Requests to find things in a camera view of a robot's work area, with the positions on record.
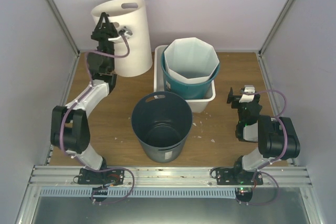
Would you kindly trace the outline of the white cylindrical bin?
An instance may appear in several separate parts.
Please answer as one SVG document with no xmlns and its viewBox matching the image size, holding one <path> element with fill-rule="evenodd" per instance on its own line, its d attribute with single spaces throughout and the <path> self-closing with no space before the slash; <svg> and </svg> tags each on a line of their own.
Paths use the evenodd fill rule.
<svg viewBox="0 0 336 224">
<path fill-rule="evenodd" d="M 100 14 L 106 12 L 110 22 L 131 29 L 133 35 L 127 39 L 130 52 L 127 57 L 116 58 L 115 72 L 122 77 L 136 77 L 152 67 L 152 55 L 145 0 L 112 0 L 94 7 L 91 11 L 97 24 Z"/>
</svg>

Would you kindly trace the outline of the dark grey round bin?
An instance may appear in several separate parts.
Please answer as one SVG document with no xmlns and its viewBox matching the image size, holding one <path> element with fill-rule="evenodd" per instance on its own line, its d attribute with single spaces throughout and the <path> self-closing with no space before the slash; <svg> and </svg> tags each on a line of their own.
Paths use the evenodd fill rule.
<svg viewBox="0 0 336 224">
<path fill-rule="evenodd" d="M 169 163 L 182 152 L 193 126 L 193 113 L 179 95 L 153 92 L 136 104 L 131 125 L 148 158 Z"/>
</svg>

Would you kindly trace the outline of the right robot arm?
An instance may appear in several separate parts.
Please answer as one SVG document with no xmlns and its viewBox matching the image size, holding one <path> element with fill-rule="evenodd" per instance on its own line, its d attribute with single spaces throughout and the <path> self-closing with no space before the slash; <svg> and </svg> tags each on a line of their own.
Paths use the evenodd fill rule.
<svg viewBox="0 0 336 224">
<path fill-rule="evenodd" d="M 278 161 L 297 158 L 300 154 L 300 142 L 291 118 L 262 115 L 259 104 L 262 93 L 277 93 L 283 97 L 284 106 L 287 100 L 277 90 L 257 92 L 254 86 L 244 86 L 240 95 L 234 95 L 230 88 L 227 103 L 238 113 L 235 135 L 239 141 L 257 143 L 256 149 L 241 156 L 228 173 L 239 184 L 261 182 L 261 169 Z"/>
</svg>

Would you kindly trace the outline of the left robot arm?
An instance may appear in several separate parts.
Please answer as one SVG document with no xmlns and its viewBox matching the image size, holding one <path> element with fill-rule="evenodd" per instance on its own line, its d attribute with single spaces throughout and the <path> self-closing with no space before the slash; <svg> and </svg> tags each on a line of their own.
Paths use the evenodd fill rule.
<svg viewBox="0 0 336 224">
<path fill-rule="evenodd" d="M 96 184 L 108 179 L 106 160 L 90 144 L 88 117 L 93 109 L 107 97 L 116 86 L 114 73 L 114 43 L 118 36 L 109 15 L 100 14 L 91 38 L 98 42 L 96 51 L 85 53 L 85 66 L 90 81 L 88 86 L 65 106 L 53 108 L 51 116 L 50 142 L 84 168 L 90 170 L 90 178 Z"/>
</svg>

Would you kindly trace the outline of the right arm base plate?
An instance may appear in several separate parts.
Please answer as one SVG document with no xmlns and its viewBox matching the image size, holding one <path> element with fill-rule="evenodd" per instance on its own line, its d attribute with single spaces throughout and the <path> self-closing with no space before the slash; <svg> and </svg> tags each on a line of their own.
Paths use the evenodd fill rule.
<svg viewBox="0 0 336 224">
<path fill-rule="evenodd" d="M 254 175 L 254 172 L 241 168 L 214 167 L 209 174 L 216 179 L 217 185 L 252 186 L 264 183 L 261 173 Z"/>
</svg>

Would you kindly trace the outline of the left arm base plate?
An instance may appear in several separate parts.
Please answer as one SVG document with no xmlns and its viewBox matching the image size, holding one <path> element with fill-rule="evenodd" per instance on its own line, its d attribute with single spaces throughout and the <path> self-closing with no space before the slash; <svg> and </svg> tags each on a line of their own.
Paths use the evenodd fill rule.
<svg viewBox="0 0 336 224">
<path fill-rule="evenodd" d="M 101 186 L 116 186 L 122 185 L 124 178 L 123 169 L 115 169 L 107 172 L 93 172 L 82 168 L 79 175 L 73 178 L 73 182 L 79 185 L 101 185 Z"/>
</svg>

